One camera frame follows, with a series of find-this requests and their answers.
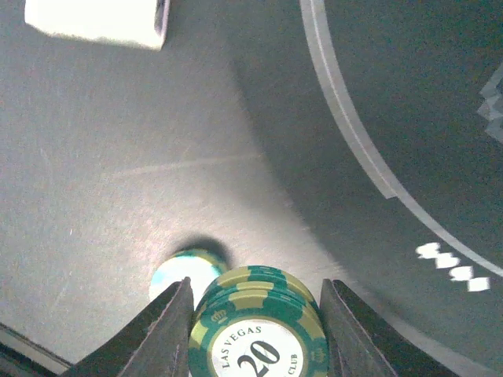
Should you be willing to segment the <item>green poker chip stack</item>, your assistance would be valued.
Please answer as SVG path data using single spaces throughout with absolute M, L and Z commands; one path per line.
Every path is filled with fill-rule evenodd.
M 228 270 L 225 259 L 213 251 L 198 247 L 181 250 L 170 256 L 153 273 L 149 300 L 152 302 L 173 283 L 188 277 L 194 306 L 197 306 L 210 283 Z

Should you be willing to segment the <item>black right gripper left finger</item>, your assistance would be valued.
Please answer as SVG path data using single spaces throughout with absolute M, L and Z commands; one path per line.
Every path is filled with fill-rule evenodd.
M 193 316 L 188 277 L 172 283 L 129 324 L 63 376 L 187 376 Z

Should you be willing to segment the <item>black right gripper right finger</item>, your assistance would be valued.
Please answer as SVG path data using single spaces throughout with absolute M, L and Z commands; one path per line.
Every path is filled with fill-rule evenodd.
M 329 376 L 452 375 L 341 280 L 323 280 L 320 310 L 329 342 Z

